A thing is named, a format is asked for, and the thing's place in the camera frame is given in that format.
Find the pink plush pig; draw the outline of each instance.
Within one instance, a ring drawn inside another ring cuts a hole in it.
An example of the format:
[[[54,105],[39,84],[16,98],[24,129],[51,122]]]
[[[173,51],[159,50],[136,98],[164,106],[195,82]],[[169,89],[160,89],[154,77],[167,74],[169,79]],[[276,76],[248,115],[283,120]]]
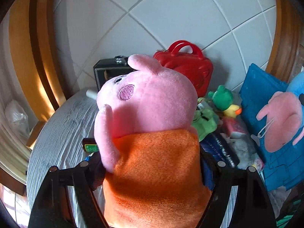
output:
[[[172,129],[197,133],[191,127],[197,94],[188,78],[146,55],[132,55],[128,64],[138,71],[110,79],[97,95],[94,135],[108,172],[119,158],[113,138]]]
[[[115,228],[196,227],[211,196],[191,127],[196,90],[152,57],[128,64],[138,71],[107,81],[97,96],[105,219]]]
[[[270,153],[279,150],[292,140],[302,123],[302,105],[291,92],[276,92],[257,114],[260,121],[267,115],[265,149]],[[297,144],[304,135],[304,130],[293,141]]]

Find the pig plush toy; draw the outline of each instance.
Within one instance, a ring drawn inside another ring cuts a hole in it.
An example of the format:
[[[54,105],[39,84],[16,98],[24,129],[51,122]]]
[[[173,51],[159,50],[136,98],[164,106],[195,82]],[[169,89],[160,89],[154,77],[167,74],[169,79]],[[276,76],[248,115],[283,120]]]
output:
[[[211,196],[191,127],[196,90],[152,57],[128,64],[138,71],[110,79],[97,96],[105,219],[115,228],[196,227]]]

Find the plush pig eye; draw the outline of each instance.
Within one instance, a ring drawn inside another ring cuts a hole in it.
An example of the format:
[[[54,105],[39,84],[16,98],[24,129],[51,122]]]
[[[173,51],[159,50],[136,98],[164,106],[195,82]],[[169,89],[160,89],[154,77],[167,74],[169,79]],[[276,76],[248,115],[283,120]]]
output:
[[[120,82],[124,77],[126,77],[126,75],[119,76],[119,77],[114,81],[114,83]]]
[[[304,105],[304,94],[303,93],[300,94],[299,100],[300,100],[301,104]]]

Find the white tube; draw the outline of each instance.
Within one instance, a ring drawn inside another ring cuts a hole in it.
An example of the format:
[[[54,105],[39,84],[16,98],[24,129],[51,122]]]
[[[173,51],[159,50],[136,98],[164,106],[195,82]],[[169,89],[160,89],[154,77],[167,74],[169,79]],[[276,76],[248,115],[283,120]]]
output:
[[[96,100],[97,99],[97,92],[94,92],[94,91],[88,89],[87,92],[86,92],[86,96]]]

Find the wooden frame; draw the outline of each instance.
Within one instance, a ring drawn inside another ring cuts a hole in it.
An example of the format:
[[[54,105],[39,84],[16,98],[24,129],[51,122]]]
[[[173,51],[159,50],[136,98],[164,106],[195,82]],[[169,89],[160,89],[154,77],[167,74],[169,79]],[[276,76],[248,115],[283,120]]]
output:
[[[47,121],[70,97],[58,64],[53,1],[16,0],[10,10],[9,41],[14,68],[39,121]]]
[[[276,0],[277,21],[272,52],[266,71],[278,79],[290,82],[300,71],[297,56],[303,22],[289,0]]]

